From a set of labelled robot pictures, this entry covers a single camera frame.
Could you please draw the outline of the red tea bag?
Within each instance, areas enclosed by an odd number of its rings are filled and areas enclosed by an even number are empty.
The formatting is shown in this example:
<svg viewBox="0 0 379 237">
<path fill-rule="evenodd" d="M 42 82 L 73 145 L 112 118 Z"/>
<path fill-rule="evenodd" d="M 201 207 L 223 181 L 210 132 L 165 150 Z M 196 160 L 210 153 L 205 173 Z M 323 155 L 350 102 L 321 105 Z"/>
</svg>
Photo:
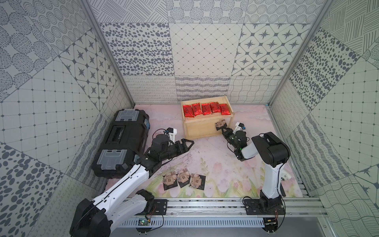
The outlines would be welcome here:
<svg viewBox="0 0 379 237">
<path fill-rule="evenodd" d="M 210 103 L 210 108 L 211 108 L 211 111 L 212 113 L 221 113 L 221 107 L 220 107 L 220 104 L 218 102 L 211 102 Z"/>
<path fill-rule="evenodd" d="M 191 106 L 192 106 L 193 114 L 195 117 L 203 114 L 200 103 L 195 103 L 195 104 L 192 104 Z"/>
<path fill-rule="evenodd" d="M 203 103 L 201 105 L 201 108 L 202 108 L 202 114 L 203 115 L 210 115 L 210 114 L 212 114 L 212 109 L 211 109 L 210 103 Z"/>
<path fill-rule="evenodd" d="M 194 118 L 192 105 L 183 105 L 183 113 L 186 118 Z"/>
<path fill-rule="evenodd" d="M 219 104 L 222 115 L 231 115 L 228 104 Z"/>
</svg>

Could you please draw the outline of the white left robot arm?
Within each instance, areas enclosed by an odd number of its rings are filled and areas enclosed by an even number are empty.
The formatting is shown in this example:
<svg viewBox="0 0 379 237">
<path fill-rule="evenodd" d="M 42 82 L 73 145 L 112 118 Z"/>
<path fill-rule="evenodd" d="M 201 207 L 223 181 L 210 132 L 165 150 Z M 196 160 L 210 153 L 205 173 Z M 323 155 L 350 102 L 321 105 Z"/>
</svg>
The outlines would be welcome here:
<svg viewBox="0 0 379 237">
<path fill-rule="evenodd" d="M 108 237 L 130 217 L 152 213 L 155 198 L 152 193 L 141 189 L 130 200 L 125 199 L 163 165 L 188 152 L 193 145 L 192 140 L 173 142 L 168 135 L 157 135 L 151 147 L 124 177 L 93 200 L 85 198 L 78 204 L 70 236 Z"/>
</svg>

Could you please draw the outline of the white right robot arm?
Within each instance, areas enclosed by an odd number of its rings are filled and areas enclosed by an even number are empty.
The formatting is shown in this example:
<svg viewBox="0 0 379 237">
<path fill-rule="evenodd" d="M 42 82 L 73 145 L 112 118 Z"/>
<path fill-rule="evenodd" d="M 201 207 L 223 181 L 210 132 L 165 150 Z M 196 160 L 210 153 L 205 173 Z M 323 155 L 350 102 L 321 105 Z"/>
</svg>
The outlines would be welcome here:
<svg viewBox="0 0 379 237">
<path fill-rule="evenodd" d="M 243 162 L 259 155 L 265 163 L 265 180 L 260 193 L 261 207 L 281 205 L 281 177 L 283 167 L 291 155 L 289 147 L 272 132 L 254 136 L 251 138 L 252 143 L 247 144 L 243 124 L 239 124 L 235 129 L 217 125 L 216 129 L 221 130 L 228 144 L 233 146 L 233 153 L 238 160 Z"/>
</svg>

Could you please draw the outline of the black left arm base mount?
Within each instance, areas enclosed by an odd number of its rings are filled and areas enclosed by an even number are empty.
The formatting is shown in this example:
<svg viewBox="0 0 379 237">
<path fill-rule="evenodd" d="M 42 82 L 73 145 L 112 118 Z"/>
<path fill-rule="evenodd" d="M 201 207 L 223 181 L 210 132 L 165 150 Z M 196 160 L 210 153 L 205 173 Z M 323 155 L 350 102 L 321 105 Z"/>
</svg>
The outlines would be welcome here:
<svg viewBox="0 0 379 237">
<path fill-rule="evenodd" d="M 145 209 L 139 215 L 165 215 L 167 212 L 167 199 L 155 199 L 154 195 L 144 189 L 139 190 L 136 194 L 144 197 L 147 202 Z"/>
</svg>

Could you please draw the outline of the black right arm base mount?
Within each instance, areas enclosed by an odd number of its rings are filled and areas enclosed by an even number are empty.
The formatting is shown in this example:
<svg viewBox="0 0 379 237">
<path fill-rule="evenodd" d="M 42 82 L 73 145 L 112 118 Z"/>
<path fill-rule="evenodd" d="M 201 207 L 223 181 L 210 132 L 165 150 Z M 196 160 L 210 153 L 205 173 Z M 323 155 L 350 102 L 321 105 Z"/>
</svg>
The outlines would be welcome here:
<svg viewBox="0 0 379 237">
<path fill-rule="evenodd" d="M 244 197 L 242 204 L 247 215 L 285 215 L 286 213 L 282 196 L 277 198 L 261 197 L 259 199 Z"/>
</svg>

